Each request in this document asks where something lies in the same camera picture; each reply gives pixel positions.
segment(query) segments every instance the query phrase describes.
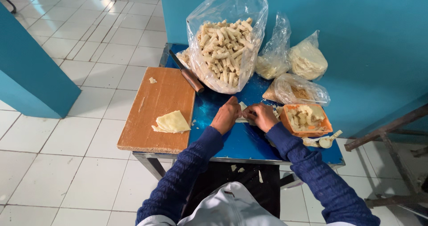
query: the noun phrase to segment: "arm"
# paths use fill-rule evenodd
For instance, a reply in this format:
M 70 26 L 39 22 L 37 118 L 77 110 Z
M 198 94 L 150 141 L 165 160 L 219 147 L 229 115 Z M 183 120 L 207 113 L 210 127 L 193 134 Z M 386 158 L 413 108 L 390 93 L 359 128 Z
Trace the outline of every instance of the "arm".
M 223 148 L 221 136 L 232 128 L 240 115 L 241 106 L 233 96 L 219 109 L 199 139 L 177 155 L 172 168 L 138 209 L 136 225 L 154 215 L 163 215 L 178 223 L 198 174 L 206 171 L 210 158 Z
M 378 226 L 380 220 L 372 215 L 354 189 L 322 161 L 320 152 L 311 152 L 300 137 L 292 136 L 278 122 L 271 106 L 254 104 L 243 111 L 243 116 L 254 120 L 266 136 L 275 143 L 285 160 L 293 163 L 291 169 L 311 189 L 325 209 L 326 223 L 346 222 L 357 226 Z

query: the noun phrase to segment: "food preparation table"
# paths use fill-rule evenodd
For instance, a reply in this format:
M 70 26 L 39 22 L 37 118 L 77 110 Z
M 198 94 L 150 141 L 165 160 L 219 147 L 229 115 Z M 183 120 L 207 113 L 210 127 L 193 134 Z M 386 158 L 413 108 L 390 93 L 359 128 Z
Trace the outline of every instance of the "food preparation table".
M 174 53 L 187 48 L 187 45 L 166 44 L 160 61 L 160 67 L 177 68 L 168 53 L 171 49 Z M 269 87 L 271 80 L 265 80 L 254 74 L 244 89 L 234 94 L 238 101 L 243 101 L 246 105 L 264 102 L 266 104 L 278 105 L 272 101 L 263 101 L 261 97 Z M 196 141 L 202 134 L 205 127 L 211 124 L 218 109 L 231 97 L 231 95 L 214 92 L 205 86 L 205 91 L 196 93 L 193 108 L 192 121 L 196 120 L 191 126 L 189 142 Z M 211 161 L 232 162 L 232 163 L 260 163 L 291 165 L 291 162 L 284 161 L 276 148 L 272 147 L 265 139 L 264 132 L 249 123 L 236 123 L 233 128 L 223 136 L 224 147 L 219 151 Z M 309 147 L 310 150 L 320 151 L 323 161 L 328 163 L 333 169 L 345 165 L 340 149 L 334 140 L 332 147 L 328 149 Z M 177 158 L 175 154 L 150 153 L 150 152 L 132 152 L 133 155 L 158 179 L 165 174 L 165 170 L 160 164 L 158 158 L 172 159 L 173 163 Z M 283 187 L 290 187 L 301 182 L 295 174 L 290 174 L 281 180 Z

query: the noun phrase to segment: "knife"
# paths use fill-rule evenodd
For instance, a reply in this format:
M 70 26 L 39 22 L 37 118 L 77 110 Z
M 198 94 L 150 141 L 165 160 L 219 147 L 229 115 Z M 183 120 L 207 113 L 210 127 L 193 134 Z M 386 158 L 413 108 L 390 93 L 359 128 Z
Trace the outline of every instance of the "knife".
M 183 64 L 180 62 L 180 60 L 177 58 L 177 56 L 173 53 L 173 51 L 171 49 L 169 50 L 169 54 L 174 59 L 175 63 L 179 66 L 179 68 L 181 69 L 181 74 L 185 77 L 185 79 L 190 84 L 190 86 L 192 86 L 196 92 L 203 92 L 205 90 L 205 88 L 198 81 L 198 78 L 195 76 L 195 74 L 193 74 L 193 72 L 191 70 L 189 70 L 189 69 L 185 68 L 185 66 L 183 66 Z

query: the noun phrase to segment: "wooden knife handle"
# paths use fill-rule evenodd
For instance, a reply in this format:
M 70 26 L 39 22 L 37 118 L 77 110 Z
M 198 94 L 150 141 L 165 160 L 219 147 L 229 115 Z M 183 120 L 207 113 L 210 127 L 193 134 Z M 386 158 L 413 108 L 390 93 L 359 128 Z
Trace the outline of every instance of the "wooden knife handle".
M 185 79 L 189 82 L 190 86 L 195 89 L 196 92 L 203 92 L 204 86 L 198 81 L 198 78 L 193 74 L 193 72 L 189 69 L 183 69 L 181 70 L 181 73 L 185 77 Z

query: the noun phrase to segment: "blue wall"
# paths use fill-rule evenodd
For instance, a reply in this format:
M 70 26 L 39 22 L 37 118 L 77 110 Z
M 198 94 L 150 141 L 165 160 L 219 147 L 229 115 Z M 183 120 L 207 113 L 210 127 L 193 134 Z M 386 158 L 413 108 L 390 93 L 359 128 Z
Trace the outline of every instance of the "blue wall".
M 162 0 L 169 43 L 187 44 L 186 17 L 204 0 Z M 344 137 L 362 136 L 428 103 L 428 0 L 267 0 L 270 38 L 277 10 L 291 46 L 319 29 L 329 62 L 325 109 Z
M 0 100 L 26 116 L 63 118 L 80 89 L 0 5 Z

